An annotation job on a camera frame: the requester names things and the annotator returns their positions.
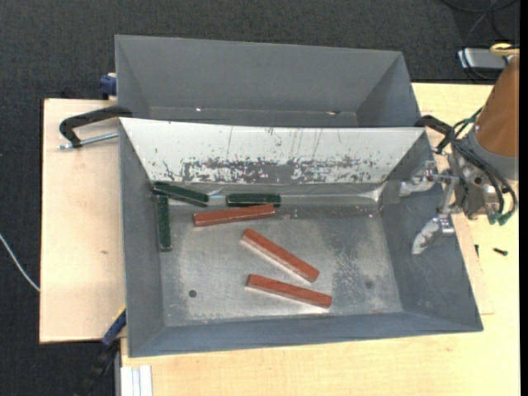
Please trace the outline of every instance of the paint splatter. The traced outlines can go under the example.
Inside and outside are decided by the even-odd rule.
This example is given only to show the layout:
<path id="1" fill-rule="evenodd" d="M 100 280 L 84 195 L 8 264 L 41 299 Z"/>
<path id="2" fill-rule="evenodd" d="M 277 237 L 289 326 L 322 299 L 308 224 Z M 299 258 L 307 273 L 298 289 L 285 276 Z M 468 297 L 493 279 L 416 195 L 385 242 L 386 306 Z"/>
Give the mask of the paint splatter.
<path id="1" fill-rule="evenodd" d="M 170 172 L 165 163 L 166 177 L 184 182 L 215 182 L 238 184 L 302 185 L 308 183 L 362 183 L 369 182 L 371 175 L 365 166 L 375 170 L 378 160 L 351 158 L 328 158 L 313 160 L 291 158 L 284 160 L 226 158 L 183 159 L 181 171 Z"/>

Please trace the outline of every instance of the red stick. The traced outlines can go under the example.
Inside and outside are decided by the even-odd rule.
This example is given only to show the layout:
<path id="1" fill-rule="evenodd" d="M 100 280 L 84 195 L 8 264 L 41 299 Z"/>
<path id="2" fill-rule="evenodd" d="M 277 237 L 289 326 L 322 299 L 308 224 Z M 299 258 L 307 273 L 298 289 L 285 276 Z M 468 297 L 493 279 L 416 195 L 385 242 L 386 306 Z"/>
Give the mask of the red stick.
<path id="1" fill-rule="evenodd" d="M 246 287 L 322 308 L 330 308 L 330 305 L 332 305 L 332 296 L 330 295 L 321 294 L 304 287 L 289 285 L 288 283 L 256 274 L 251 274 L 247 277 Z"/>
<path id="2" fill-rule="evenodd" d="M 319 270 L 313 268 L 307 262 L 297 258 L 294 254 L 286 251 L 271 240 L 264 238 L 253 229 L 246 230 L 242 236 L 242 240 L 309 282 L 313 283 L 319 276 Z"/>
<path id="3" fill-rule="evenodd" d="M 233 223 L 235 221 L 267 219 L 275 215 L 273 204 L 253 205 L 251 207 L 233 208 L 222 211 L 206 211 L 193 214 L 195 226 L 212 226 L 213 224 Z"/>

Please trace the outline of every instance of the clamp handle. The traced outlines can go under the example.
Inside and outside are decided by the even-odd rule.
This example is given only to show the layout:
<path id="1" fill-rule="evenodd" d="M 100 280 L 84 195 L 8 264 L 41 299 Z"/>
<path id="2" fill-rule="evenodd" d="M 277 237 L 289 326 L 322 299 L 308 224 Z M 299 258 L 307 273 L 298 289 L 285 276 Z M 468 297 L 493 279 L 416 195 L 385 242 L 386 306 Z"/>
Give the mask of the clamp handle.
<path id="1" fill-rule="evenodd" d="M 60 133 L 70 141 L 75 149 L 81 148 L 83 143 L 80 138 L 73 132 L 74 128 L 102 120 L 111 119 L 112 117 L 133 117 L 132 111 L 123 106 L 110 106 L 104 109 L 89 111 L 81 115 L 75 115 L 64 119 L 59 126 Z"/>

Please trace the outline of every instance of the wooden board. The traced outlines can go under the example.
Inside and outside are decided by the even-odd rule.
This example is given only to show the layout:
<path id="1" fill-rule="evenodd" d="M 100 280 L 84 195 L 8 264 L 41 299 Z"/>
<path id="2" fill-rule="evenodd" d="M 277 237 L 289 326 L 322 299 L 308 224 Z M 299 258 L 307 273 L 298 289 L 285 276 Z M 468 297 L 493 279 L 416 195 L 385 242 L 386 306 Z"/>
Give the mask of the wooden board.
<path id="1" fill-rule="evenodd" d="M 45 101 L 42 166 L 40 341 L 101 338 L 125 303 L 117 139 L 79 150 L 62 119 L 115 104 Z M 81 138 L 116 129 L 108 120 L 79 128 Z"/>
<path id="2" fill-rule="evenodd" d="M 475 112 L 490 89 L 414 84 L 422 110 L 448 123 Z M 58 132 L 63 118 L 107 104 L 111 103 L 45 103 L 42 342 L 100 338 L 125 301 L 117 142 L 94 144 L 79 152 L 56 149 L 64 142 Z M 98 124 L 80 128 L 79 134 L 87 137 L 112 128 L 115 126 Z M 482 267 L 496 311 L 483 317 L 484 332 L 134 359 L 128 358 L 124 341 L 122 362 L 131 366 L 151 364 L 157 396 L 175 392 L 318 396 L 518 394 L 518 216 L 504 227 L 491 227 L 486 219 L 469 223 L 462 220 L 462 228 L 456 220 L 457 231 L 464 254 L 469 254 L 469 274 L 473 277 L 475 266 L 475 280 L 483 283 L 479 274 Z M 480 246 L 478 260 L 474 242 Z M 495 247 L 508 250 L 509 255 L 496 254 Z M 479 287 L 475 291 L 481 306 Z"/>

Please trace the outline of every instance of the gray bin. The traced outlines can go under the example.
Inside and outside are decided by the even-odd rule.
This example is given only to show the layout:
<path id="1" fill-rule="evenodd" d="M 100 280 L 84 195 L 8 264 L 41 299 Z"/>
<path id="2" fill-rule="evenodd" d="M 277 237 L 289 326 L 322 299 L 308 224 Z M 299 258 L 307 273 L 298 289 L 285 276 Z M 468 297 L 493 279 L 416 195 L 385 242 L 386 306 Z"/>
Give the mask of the gray bin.
<path id="1" fill-rule="evenodd" d="M 117 36 L 116 58 L 118 100 L 135 117 L 330 129 L 411 127 L 418 117 L 397 52 Z M 144 133 L 155 140 L 162 127 L 153 122 Z M 172 252 L 158 250 L 152 177 L 142 151 L 124 122 L 121 209 L 131 356 L 482 330 L 456 237 L 411 255 L 414 237 L 441 199 L 439 185 L 398 197 L 400 182 L 431 159 L 424 132 L 382 181 L 273 188 L 286 194 L 273 219 L 196 231 L 191 214 L 221 209 L 226 190 L 238 185 L 216 189 L 184 181 L 214 197 L 207 208 L 169 206 Z M 379 197 L 364 197 L 376 190 Z M 332 307 L 307 309 L 244 290 L 251 273 L 303 285 L 240 245 L 246 228 L 319 268 L 310 287 L 332 294 Z"/>

